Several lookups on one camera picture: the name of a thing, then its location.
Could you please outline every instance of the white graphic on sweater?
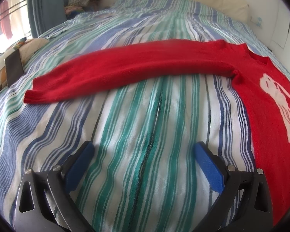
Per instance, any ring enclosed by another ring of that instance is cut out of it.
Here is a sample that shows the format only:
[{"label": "white graphic on sweater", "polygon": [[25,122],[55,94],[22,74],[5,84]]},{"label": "white graphic on sweater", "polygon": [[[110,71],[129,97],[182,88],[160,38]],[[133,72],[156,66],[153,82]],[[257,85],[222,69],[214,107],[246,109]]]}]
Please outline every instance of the white graphic on sweater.
[{"label": "white graphic on sweater", "polygon": [[290,98],[290,94],[267,74],[263,74],[263,77],[260,79],[260,87],[269,94],[277,104],[284,120],[288,141],[290,143],[290,108],[285,97],[286,95]]}]

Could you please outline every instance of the striped bed sheet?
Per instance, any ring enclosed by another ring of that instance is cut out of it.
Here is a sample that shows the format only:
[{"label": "striped bed sheet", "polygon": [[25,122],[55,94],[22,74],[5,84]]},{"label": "striped bed sheet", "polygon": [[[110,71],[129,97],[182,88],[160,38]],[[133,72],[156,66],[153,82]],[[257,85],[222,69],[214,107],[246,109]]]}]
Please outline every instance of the striped bed sheet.
[{"label": "striped bed sheet", "polygon": [[[93,142],[95,156],[70,195],[96,231],[191,231],[218,197],[195,162],[197,141],[227,165],[254,170],[246,109],[229,78],[164,76],[74,100],[24,104],[32,80],[56,66],[116,46],[224,39],[271,57],[290,80],[246,24],[191,0],[118,0],[41,37],[50,43],[0,93],[0,213],[12,225],[25,169],[49,170],[85,140]],[[234,216],[241,194],[223,225]]]}]

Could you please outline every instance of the folded clothes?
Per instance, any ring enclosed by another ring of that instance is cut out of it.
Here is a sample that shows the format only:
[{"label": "folded clothes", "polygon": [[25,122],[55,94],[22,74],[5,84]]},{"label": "folded clothes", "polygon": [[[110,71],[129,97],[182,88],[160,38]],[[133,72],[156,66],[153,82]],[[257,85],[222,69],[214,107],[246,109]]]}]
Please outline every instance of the folded clothes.
[{"label": "folded clothes", "polygon": [[232,78],[248,113],[256,166],[265,172],[278,222],[290,206],[290,82],[270,58],[254,54],[246,44],[172,39],[89,53],[35,78],[24,103],[58,102],[192,73]]}]

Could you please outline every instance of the striped bedspread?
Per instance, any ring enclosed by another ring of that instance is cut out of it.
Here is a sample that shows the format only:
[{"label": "striped bedspread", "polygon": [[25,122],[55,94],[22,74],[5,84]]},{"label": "striped bedspread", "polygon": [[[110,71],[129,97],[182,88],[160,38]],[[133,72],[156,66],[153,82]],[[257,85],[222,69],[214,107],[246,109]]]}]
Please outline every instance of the striped bedspread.
[{"label": "striped bedspread", "polygon": [[10,224],[25,169],[49,170],[85,140],[96,152],[71,196],[96,231],[191,231],[218,196],[193,157],[197,141],[227,165],[254,170],[247,113],[229,78],[165,76],[56,104],[24,104],[33,78],[56,66],[128,44],[224,39],[270,56],[290,79],[247,25],[190,0],[119,0],[42,37],[51,42],[31,58],[25,75],[0,93],[0,213]]}]

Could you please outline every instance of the blue gripper pad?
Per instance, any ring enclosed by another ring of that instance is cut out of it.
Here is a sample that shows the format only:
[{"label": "blue gripper pad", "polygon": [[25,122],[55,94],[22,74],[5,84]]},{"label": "blue gripper pad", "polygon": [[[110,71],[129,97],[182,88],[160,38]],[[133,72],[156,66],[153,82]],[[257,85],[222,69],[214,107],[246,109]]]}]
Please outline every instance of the blue gripper pad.
[{"label": "blue gripper pad", "polygon": [[200,142],[194,145],[194,156],[212,189],[221,194],[224,189],[223,175],[208,156]]},{"label": "blue gripper pad", "polygon": [[76,190],[94,154],[94,146],[89,142],[65,176],[66,193]]}]

